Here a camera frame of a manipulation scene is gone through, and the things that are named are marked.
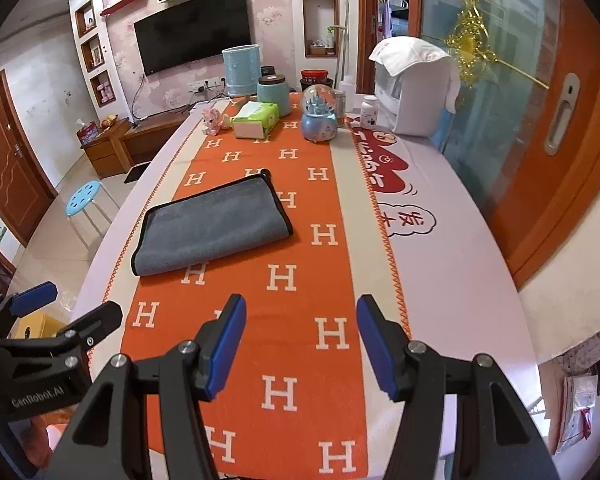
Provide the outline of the purple and grey towel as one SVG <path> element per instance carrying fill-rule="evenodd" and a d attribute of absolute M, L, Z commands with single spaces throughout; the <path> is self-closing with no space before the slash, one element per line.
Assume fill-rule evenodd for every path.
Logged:
<path fill-rule="evenodd" d="M 131 258 L 143 278 L 196 266 L 286 240 L 294 227 L 262 170 L 150 208 Z"/>

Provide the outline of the brown wooden door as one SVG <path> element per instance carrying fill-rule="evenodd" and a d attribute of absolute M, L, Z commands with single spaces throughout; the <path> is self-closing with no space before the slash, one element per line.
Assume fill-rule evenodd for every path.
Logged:
<path fill-rule="evenodd" d="M 56 196 L 24 133 L 1 70 L 0 217 L 21 245 L 29 244 Z"/>

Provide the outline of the white printed tablecloth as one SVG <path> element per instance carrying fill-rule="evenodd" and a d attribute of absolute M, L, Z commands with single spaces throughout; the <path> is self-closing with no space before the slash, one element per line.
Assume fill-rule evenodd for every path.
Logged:
<path fill-rule="evenodd" d="M 540 375 L 516 286 L 460 179 L 425 139 L 351 132 L 402 294 L 403 309 L 393 321 L 444 356 L 469 360 L 490 354 L 524 404 L 538 400 Z M 114 265 L 132 227 L 141 229 L 147 212 L 132 203 L 145 174 L 99 247 L 76 314 L 111 300 L 104 291 Z M 122 312 L 121 327 L 95 348 L 93 370 L 121 352 Z"/>

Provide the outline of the orange H-pattern table runner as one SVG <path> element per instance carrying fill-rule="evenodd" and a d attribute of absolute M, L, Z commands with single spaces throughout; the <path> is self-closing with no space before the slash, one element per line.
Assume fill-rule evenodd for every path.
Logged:
<path fill-rule="evenodd" d="M 133 226 L 106 285 L 125 314 L 118 350 L 140 360 L 194 336 L 231 294 L 247 322 L 225 388 L 202 406 L 219 471 L 270 479 L 378 476 L 401 409 L 377 385 L 356 327 L 371 294 L 387 318 L 403 309 L 388 238 L 350 129 L 307 141 L 300 117 L 264 141 L 205 136 L 189 118 L 161 149 L 132 203 L 141 211 L 266 169 L 294 232 L 265 247 L 139 278 Z"/>

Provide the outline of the black floor scale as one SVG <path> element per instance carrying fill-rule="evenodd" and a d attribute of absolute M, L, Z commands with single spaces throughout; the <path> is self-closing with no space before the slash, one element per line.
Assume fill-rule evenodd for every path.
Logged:
<path fill-rule="evenodd" d="M 125 175 L 124 183 L 136 182 L 143 175 L 149 165 L 150 162 L 141 162 L 140 164 L 134 165 Z"/>

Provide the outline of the red tissue box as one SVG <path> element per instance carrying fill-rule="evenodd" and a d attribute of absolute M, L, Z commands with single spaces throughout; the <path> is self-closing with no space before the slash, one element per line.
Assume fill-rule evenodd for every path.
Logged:
<path fill-rule="evenodd" d="M 78 119 L 76 124 L 79 126 L 76 136 L 82 145 L 90 144 L 98 137 L 99 125 L 96 122 L 84 122 L 82 119 Z"/>

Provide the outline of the wooden tv cabinet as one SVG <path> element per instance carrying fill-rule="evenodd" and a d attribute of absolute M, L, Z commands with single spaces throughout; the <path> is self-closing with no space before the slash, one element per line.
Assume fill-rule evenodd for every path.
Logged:
<path fill-rule="evenodd" d="M 126 174 L 135 165 L 150 162 L 188 116 L 188 110 L 160 113 L 137 126 L 128 118 L 119 119 L 83 151 L 101 179 Z"/>

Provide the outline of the pink block toy figure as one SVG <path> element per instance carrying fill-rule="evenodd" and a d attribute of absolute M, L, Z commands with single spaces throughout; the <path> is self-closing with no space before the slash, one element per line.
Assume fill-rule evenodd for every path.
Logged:
<path fill-rule="evenodd" d="M 221 113 L 214 107 L 206 108 L 201 113 L 202 132 L 206 136 L 216 136 L 222 130 L 229 129 L 232 120 L 227 114 Z"/>

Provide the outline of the green tissue pack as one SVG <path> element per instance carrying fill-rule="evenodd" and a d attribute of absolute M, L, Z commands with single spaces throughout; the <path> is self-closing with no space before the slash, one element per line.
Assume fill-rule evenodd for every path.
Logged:
<path fill-rule="evenodd" d="M 237 139 L 266 140 L 279 121 L 276 103 L 246 103 L 232 118 Z"/>

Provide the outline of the teal jar with lid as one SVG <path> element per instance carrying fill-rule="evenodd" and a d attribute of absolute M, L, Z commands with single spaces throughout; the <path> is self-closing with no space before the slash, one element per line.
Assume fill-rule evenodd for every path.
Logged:
<path fill-rule="evenodd" d="M 262 103 L 275 103 L 280 117 L 291 113 L 289 86 L 283 75 L 261 76 L 257 85 L 257 98 Z"/>

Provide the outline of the blue castle snow globe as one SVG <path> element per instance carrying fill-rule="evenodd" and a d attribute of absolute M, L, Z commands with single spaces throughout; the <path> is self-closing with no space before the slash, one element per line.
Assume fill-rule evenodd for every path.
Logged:
<path fill-rule="evenodd" d="M 331 141 L 338 131 L 336 96 L 324 84 L 312 84 L 303 91 L 301 99 L 300 131 L 313 143 Z"/>

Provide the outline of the white countertop appliance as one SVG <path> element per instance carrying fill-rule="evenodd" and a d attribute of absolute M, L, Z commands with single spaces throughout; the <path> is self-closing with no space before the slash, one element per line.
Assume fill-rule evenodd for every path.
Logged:
<path fill-rule="evenodd" d="M 396 77 L 375 64 L 379 125 L 399 136 L 433 136 L 441 115 L 456 112 L 459 93 L 460 71 L 451 55 L 415 64 Z"/>

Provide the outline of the white medicine bottle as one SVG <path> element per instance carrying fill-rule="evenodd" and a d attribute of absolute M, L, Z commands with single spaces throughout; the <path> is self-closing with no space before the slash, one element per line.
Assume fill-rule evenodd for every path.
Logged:
<path fill-rule="evenodd" d="M 377 124 L 378 99 L 376 96 L 364 96 L 361 111 L 360 125 L 365 129 L 373 129 Z"/>

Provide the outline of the gold hanging knot ornament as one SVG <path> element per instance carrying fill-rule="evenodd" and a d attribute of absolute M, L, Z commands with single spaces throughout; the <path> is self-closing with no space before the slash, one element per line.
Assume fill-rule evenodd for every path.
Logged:
<path fill-rule="evenodd" d="M 540 62 L 545 0 L 424 0 L 422 36 L 456 62 L 467 87 L 505 68 L 535 87 L 550 88 Z"/>

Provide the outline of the black wall television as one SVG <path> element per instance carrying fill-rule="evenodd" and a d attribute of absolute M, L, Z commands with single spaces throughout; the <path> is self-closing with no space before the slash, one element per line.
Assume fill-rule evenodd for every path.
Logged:
<path fill-rule="evenodd" d="M 251 42 L 248 0 L 189 0 L 134 24 L 144 74 Z"/>

